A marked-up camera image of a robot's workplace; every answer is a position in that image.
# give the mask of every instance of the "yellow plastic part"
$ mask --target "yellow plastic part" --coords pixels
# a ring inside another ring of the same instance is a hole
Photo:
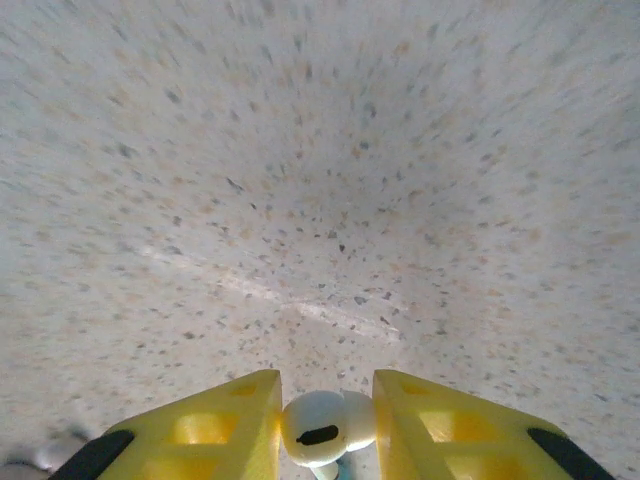
[[[373,377],[382,480],[571,480],[529,438],[537,417],[393,370]]]
[[[115,425],[131,444],[99,480],[276,480],[282,386],[262,370]]]

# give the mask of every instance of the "terrazzo floor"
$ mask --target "terrazzo floor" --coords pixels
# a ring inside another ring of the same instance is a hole
[[[638,2],[0,16],[0,452],[260,368],[290,400],[391,367],[640,476]]]

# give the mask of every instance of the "floor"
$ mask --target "floor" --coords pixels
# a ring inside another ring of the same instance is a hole
[[[391,367],[638,477],[637,2],[7,5],[0,451]]]

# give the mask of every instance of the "speckled floor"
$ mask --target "speckled floor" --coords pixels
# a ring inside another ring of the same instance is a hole
[[[638,478],[636,1],[5,3],[0,450],[391,366]]]

